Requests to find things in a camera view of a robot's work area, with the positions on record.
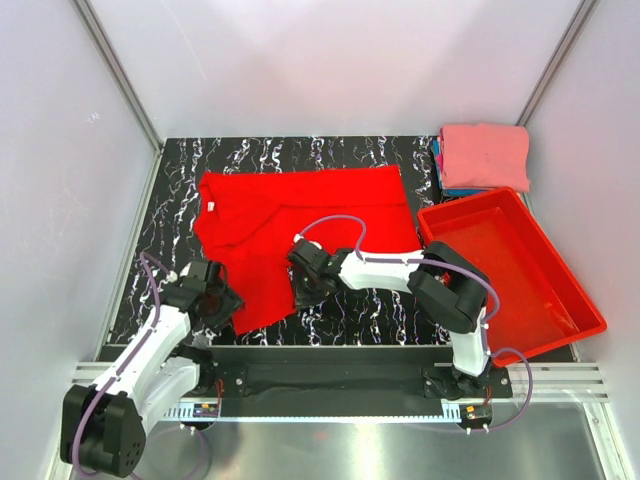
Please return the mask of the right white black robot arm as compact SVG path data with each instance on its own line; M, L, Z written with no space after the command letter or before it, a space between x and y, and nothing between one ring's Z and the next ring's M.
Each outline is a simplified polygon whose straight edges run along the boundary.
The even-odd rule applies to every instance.
M287 260L296 307L319 304L341 290L410 294L430 321L449 332L454 377L480 379L488 372L488 320L500 300L489 278L447 244L434 241L401 254L348 248L331 254L298 236Z

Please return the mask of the red t shirt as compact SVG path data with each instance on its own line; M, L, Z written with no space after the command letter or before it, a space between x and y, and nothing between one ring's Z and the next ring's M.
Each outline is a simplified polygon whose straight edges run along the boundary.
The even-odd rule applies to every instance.
M223 263L244 300L234 315L241 335L294 311L286 259L295 235L326 250L365 252L419 248L413 215L396 166L295 173L207 172L199 184L194 232L205 256Z

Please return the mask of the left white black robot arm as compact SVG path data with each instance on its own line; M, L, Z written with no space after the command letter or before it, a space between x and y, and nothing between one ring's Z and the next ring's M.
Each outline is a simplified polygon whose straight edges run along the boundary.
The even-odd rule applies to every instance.
M193 259L165 274L164 286L147 276L154 305L124 351L64 396L60 459L84 478L132 475L149 433L184 395L224 392L212 352L185 340L199 325L225 329L244 302L220 262Z

